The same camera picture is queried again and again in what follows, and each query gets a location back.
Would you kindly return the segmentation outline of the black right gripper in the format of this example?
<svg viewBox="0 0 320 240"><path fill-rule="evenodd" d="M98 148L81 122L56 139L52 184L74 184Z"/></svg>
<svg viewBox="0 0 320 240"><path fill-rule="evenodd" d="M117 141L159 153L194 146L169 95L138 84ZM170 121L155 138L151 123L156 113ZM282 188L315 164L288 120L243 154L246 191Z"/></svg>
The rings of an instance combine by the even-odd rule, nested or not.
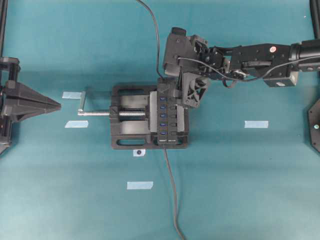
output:
<svg viewBox="0 0 320 240"><path fill-rule="evenodd" d="M192 35L196 58L180 57L193 63L192 68L180 67L179 81L182 81L182 103L188 108L198 108L200 100L209 88L209 79L230 79L230 62L227 58L232 55L230 47L209 47L208 42Z"/></svg>

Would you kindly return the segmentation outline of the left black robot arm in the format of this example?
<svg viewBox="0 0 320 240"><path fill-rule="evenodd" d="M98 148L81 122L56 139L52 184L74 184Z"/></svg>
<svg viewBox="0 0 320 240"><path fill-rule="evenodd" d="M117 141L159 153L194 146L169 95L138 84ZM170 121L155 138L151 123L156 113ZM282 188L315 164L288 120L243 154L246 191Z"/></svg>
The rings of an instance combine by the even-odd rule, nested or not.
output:
<svg viewBox="0 0 320 240"><path fill-rule="evenodd" d="M8 80L0 86L0 153L12 144L12 127L31 117L61 109L61 104L18 82L20 61L1 57L0 71L8 72Z"/></svg>

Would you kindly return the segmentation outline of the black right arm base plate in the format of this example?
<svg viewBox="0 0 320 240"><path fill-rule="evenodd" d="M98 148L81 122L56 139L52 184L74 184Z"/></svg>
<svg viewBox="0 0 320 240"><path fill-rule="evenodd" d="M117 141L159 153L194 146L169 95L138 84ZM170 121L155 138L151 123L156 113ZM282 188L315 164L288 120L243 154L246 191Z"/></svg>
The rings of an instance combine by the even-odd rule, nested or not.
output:
<svg viewBox="0 0 320 240"><path fill-rule="evenodd" d="M320 99L318 99L308 110L308 127L310 144L320 152Z"/></svg>

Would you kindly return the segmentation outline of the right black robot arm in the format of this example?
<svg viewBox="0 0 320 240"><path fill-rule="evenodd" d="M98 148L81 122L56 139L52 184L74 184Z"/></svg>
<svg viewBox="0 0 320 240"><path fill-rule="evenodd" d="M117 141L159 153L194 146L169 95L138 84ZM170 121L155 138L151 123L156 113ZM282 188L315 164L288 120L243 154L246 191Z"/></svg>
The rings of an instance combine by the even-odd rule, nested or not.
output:
<svg viewBox="0 0 320 240"><path fill-rule="evenodd" d="M260 43L234 47L209 46L198 35L176 55L181 96L178 104L198 108L210 81L231 89L237 83L263 80L269 87L294 87L300 72L320 70L320 41L305 40L290 45Z"/></svg>

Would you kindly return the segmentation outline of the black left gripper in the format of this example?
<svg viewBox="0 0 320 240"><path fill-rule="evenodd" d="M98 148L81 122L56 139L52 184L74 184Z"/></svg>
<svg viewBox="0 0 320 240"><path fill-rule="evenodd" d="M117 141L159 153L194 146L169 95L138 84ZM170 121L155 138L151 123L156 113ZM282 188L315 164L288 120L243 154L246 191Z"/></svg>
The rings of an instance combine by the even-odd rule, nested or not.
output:
<svg viewBox="0 0 320 240"><path fill-rule="evenodd" d="M61 109L61 104L14 80L4 86L4 101L0 115L13 122L22 122L31 117L48 114Z"/></svg>

